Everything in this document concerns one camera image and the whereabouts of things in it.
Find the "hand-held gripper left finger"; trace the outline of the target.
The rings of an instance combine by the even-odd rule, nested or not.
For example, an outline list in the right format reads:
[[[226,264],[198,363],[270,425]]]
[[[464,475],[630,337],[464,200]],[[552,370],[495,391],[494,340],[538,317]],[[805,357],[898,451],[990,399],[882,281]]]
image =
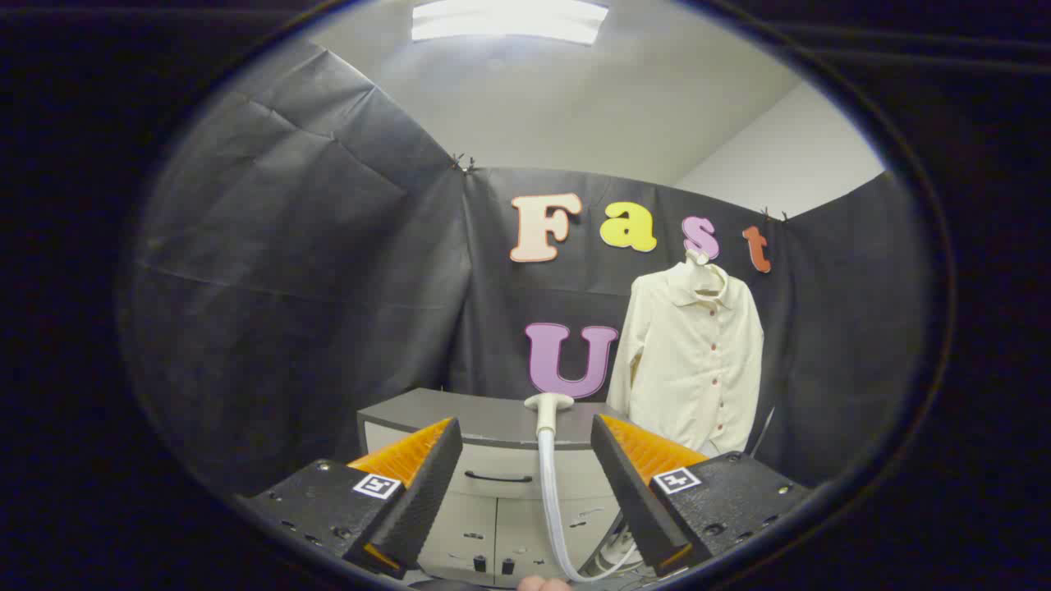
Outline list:
[[[461,423],[440,419],[349,463],[312,461],[241,504],[285,538],[401,580],[418,566],[462,448]]]

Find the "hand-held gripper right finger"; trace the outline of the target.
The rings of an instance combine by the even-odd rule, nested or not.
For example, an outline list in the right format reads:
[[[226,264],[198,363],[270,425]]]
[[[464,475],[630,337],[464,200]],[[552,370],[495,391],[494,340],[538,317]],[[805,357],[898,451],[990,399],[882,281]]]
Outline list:
[[[708,457],[602,413],[593,417],[590,448],[656,575],[759,538],[811,495],[810,488],[744,452]]]

